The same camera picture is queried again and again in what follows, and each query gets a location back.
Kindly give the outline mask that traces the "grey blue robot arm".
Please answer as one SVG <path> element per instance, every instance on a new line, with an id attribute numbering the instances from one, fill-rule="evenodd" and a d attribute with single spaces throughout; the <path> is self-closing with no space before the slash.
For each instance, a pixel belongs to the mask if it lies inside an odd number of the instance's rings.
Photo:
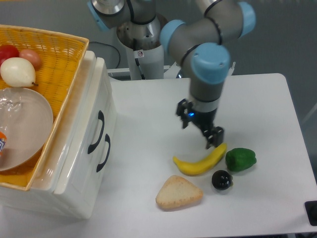
<path id="1" fill-rule="evenodd" d="M 256 24 L 252 6 L 234 0 L 199 0 L 203 18 L 193 24 L 165 22 L 153 0 L 90 0 L 87 6 L 98 27 L 116 30 L 127 53 L 130 78 L 161 79 L 164 55 L 171 56 L 190 78 L 189 97 L 177 105 L 183 126 L 193 123 L 218 147 L 224 130 L 213 121 L 230 54 L 223 44 L 250 33 Z"/>

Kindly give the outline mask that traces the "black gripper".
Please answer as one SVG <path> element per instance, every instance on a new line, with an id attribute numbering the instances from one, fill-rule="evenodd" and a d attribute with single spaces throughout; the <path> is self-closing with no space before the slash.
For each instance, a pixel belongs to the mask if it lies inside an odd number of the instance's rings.
<path id="1" fill-rule="evenodd" d="M 197 126 L 207 140 L 206 149 L 217 148 L 224 141 L 224 129 L 213 125 L 217 107 L 218 100 L 202 102 L 198 99 L 183 99 L 177 104 L 176 115 L 182 121 L 182 128 L 185 129 L 189 122 Z"/>

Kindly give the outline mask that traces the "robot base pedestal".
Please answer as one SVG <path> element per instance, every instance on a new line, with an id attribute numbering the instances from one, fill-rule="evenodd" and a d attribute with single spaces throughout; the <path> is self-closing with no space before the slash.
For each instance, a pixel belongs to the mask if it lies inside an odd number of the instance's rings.
<path id="1" fill-rule="evenodd" d="M 159 36 L 166 23 L 166 18 L 157 14 L 145 25 L 125 22 L 117 27 L 118 40 L 126 50 L 131 80 L 163 78 L 164 49 Z"/>

